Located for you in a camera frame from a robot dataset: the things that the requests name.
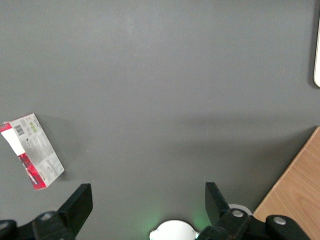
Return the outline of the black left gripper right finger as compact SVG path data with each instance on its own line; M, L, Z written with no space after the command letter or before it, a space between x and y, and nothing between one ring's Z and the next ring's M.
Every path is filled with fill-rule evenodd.
M229 207L214 182L205 183L205 210L210 226L198 240L309 240L310 237L292 218L269 215L264 222L238 207Z

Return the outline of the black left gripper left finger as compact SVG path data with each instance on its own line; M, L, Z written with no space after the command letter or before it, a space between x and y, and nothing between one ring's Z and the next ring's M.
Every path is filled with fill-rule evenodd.
M93 210L92 186L82 183L56 211L46 211L25 225L0 221L2 240L74 240Z

